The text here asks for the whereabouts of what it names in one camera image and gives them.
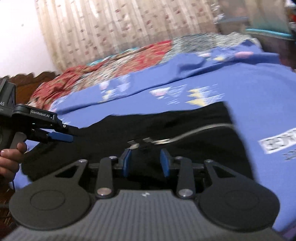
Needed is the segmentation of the person left hand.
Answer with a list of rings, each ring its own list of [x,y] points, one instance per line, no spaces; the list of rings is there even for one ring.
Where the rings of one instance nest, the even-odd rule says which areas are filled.
[[[12,182],[20,169],[22,156],[27,151],[25,143],[18,143],[16,149],[1,150],[0,173],[1,184]]]

